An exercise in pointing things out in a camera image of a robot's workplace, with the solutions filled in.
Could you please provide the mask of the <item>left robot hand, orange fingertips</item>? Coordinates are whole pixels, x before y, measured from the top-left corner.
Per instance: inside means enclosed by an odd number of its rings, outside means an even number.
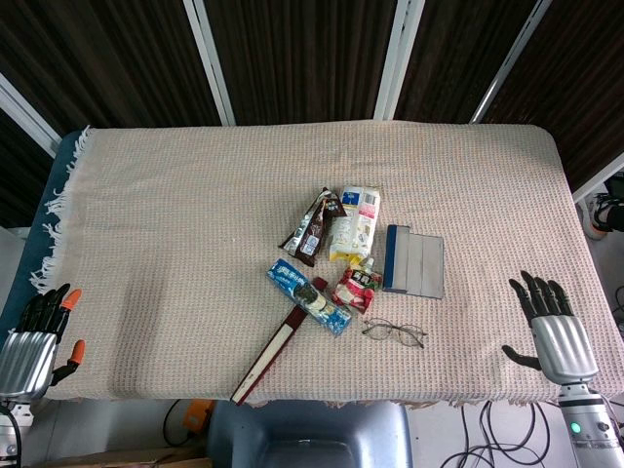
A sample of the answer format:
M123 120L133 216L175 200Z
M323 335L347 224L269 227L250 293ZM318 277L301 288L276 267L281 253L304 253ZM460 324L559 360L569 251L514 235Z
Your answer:
M81 366L83 339L76 341L64 365L55 366L70 314L81 296L80 289L64 284L27 302L18 326L0 349L0 403L26 405L38 400Z

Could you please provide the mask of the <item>right robot hand, black fingers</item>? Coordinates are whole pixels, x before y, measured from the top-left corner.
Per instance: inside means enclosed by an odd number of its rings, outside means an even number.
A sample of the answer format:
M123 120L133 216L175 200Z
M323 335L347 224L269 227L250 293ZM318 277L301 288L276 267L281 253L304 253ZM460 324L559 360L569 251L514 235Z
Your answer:
M599 373L588 333L572 311L563 287L522 271L509 285L530 329L536 355L521 355L509 345L502 352L512 362L540 371L560 386L587 385Z

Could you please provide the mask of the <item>wire-frame eyeglasses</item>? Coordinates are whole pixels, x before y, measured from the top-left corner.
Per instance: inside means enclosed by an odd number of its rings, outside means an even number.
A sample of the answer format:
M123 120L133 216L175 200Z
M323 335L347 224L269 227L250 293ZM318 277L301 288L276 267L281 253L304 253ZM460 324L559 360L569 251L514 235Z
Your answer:
M404 324L397 326L385 319L370 318L365 321L362 335L376 341L394 339L403 346L423 349L423 339L428 333L415 325Z

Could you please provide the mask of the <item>blue table pad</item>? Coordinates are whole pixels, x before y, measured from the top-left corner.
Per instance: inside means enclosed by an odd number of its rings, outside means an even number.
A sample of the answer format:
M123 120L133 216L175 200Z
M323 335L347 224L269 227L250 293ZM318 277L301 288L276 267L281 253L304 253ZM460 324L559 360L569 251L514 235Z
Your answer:
M0 348L9 336L9 331L18 325L26 303L37 294L36 288L30 282L31 274L35 272L37 276L40 276L39 270L42 268L43 259L51 255L54 244L53 237L44 225L59 222L55 214L47 214L46 204L57 198L69 180L71 165L76 160L76 144L84 141L89 129L87 127L82 132L76 131L68 134L59 145L55 162L25 240L17 273L0 314Z

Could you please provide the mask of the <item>white sneaker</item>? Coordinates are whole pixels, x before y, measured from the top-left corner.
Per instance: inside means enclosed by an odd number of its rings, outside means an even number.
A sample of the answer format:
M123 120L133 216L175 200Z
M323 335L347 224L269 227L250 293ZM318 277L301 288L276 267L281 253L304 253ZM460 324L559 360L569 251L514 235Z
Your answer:
M592 240L601 240L614 231L624 232L624 198L607 192L588 196L582 222L585 234Z

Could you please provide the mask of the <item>brown cardboard box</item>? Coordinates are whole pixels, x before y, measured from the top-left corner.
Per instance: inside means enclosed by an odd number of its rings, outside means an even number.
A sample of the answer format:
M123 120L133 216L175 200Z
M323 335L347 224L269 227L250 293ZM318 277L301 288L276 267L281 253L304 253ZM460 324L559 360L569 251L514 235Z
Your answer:
M28 468L214 468L201 447L108 451L46 461Z

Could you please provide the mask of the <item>orange device under table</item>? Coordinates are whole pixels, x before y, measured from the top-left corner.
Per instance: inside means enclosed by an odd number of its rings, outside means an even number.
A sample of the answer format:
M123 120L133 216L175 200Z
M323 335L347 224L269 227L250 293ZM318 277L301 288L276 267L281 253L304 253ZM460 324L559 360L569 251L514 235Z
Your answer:
M187 442L205 432L210 424L214 408L214 400L194 399L189 403L182 420Z

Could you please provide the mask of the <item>red and white drink pouch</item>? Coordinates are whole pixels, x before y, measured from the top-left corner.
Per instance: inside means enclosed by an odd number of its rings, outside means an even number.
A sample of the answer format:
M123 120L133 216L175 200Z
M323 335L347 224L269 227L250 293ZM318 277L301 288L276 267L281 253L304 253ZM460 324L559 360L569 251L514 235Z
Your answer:
M332 300L337 305L365 314L382 284L382 275L373 270L374 259L353 260L336 284Z

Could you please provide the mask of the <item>beige waffle weave blanket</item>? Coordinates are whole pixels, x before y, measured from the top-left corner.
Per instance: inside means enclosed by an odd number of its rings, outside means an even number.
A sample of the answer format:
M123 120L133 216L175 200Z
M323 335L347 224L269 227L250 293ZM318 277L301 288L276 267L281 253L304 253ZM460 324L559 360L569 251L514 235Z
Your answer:
M323 188L379 190L389 224L440 237L441 299L379 293L370 314L426 332L422 349L306 319L253 402L553 398L512 363L530 331L510 280L560 283L589 334L594 386L624 392L624 343L581 230L557 147L513 125L346 122L90 130L51 205L59 222L38 285L83 295L59 355L85 359L49 392L67 399L226 399L291 309L266 276Z

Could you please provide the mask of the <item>white and yellow snack bag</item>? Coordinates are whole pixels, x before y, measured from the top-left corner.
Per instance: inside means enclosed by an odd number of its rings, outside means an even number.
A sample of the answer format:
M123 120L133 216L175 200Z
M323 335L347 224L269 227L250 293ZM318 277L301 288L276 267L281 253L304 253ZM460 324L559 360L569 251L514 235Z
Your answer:
M346 216L331 222L329 260L361 261L371 254L380 192L373 187L346 186L340 202Z

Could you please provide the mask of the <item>dark red folded fan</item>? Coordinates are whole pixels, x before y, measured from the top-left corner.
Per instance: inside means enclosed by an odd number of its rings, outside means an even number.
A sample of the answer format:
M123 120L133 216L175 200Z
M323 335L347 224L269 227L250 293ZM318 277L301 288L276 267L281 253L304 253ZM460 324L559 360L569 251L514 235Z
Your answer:
M298 305L292 309L290 314L259 353L253 365L231 395L230 401L232 403L240 406L246 401L307 316L308 314Z

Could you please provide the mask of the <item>blue cookie box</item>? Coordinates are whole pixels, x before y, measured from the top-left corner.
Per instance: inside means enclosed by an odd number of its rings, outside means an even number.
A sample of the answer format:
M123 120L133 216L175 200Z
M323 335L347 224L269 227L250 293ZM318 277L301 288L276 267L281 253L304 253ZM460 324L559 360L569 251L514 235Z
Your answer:
M320 287L314 286L287 261L278 259L267 270L266 275L295 305L301 307L333 335L341 335L350 325L350 312L333 302Z

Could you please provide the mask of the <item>blue grey chair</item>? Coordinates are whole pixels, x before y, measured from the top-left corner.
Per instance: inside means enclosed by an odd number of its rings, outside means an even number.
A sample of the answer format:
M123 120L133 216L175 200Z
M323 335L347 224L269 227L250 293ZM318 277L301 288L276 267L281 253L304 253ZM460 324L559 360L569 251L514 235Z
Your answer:
M412 468L407 411L390 402L219 402L207 456L214 468Z

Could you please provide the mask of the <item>brown snack wrapper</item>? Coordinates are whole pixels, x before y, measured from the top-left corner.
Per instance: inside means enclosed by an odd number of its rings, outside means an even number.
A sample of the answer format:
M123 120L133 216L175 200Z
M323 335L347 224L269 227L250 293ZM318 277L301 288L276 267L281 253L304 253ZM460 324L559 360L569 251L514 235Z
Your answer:
M305 265L314 267L328 225L333 219L345 216L347 213L339 197L324 187L280 248Z

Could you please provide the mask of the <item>white frame post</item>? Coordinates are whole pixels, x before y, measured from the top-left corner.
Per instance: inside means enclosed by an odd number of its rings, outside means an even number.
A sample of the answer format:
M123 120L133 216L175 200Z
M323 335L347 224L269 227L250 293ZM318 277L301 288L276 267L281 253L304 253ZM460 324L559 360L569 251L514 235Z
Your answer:
M218 57L205 0L182 0L222 126L236 126L236 118Z
M613 159L610 163L599 170L588 181L583 183L577 190L572 193L574 203L579 203L592 191L594 191L601 183L613 176L624 168L624 152Z
M426 0L397 0L373 119L395 117Z
M528 41L542 22L553 0L535 0L535 4L521 27L507 55L492 78L487 90L469 120L470 124L481 124L500 89L504 85L516 61L524 51Z
M0 109L51 158L56 158L61 136L1 72Z

